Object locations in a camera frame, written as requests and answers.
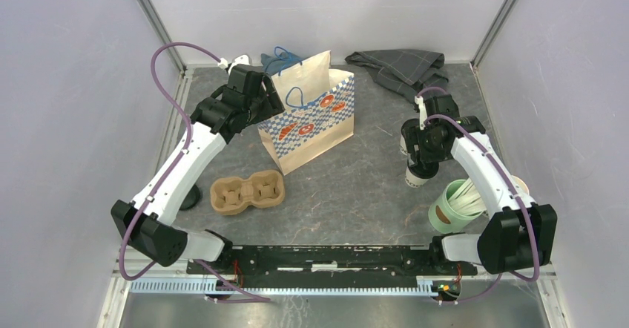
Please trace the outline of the checkered paper takeout bag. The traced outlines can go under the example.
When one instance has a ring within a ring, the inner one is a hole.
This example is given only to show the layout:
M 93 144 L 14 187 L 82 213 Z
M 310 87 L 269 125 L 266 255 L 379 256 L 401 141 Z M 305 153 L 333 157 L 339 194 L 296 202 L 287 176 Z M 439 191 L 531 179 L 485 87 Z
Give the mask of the checkered paper takeout bag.
M 329 50 L 301 58 L 301 65 L 271 76 L 285 111 L 258 125 L 284 175 L 354 134 L 355 75 L 332 68 Z

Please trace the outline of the white paper coffee cup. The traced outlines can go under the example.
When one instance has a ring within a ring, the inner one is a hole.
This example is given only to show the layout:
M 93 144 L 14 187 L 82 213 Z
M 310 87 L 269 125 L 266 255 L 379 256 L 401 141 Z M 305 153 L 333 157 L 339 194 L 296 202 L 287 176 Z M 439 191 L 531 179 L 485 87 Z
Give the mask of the white paper coffee cup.
M 407 151 L 406 140 L 403 136 L 400 137 L 399 149 L 403 155 L 407 156 L 409 154 Z

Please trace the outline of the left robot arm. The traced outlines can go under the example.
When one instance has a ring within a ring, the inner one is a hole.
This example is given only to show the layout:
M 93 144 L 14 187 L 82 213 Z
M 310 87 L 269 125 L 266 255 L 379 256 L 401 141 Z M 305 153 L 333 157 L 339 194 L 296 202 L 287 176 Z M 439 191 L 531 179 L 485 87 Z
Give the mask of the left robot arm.
M 174 221 L 201 173 L 232 138 L 284 111 L 271 77 L 259 67 L 235 65 L 218 91 L 197 104 L 182 141 L 147 186 L 111 209 L 122 245 L 161 266 L 200 259 L 219 275 L 232 267 L 233 254 L 224 249 L 224 239 L 208 231 L 177 229 Z

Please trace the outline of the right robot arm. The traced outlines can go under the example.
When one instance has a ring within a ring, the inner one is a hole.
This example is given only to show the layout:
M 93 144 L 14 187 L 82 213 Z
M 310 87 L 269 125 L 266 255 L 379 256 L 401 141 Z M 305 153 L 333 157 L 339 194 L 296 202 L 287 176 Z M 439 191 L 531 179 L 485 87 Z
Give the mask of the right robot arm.
M 445 90 L 414 97 L 417 117 L 401 128 L 400 149 L 407 157 L 406 183 L 418 188 L 438 173 L 439 165 L 454 160 L 480 195 L 489 222 L 480 234 L 465 234 L 451 220 L 434 237 L 428 255 L 430 269 L 450 273 L 458 262 L 474 263 L 494 275 L 509 272 L 535 281 L 550 262 L 557 214 L 538 204 L 519 186 L 493 150 L 480 120 L 463 117 Z

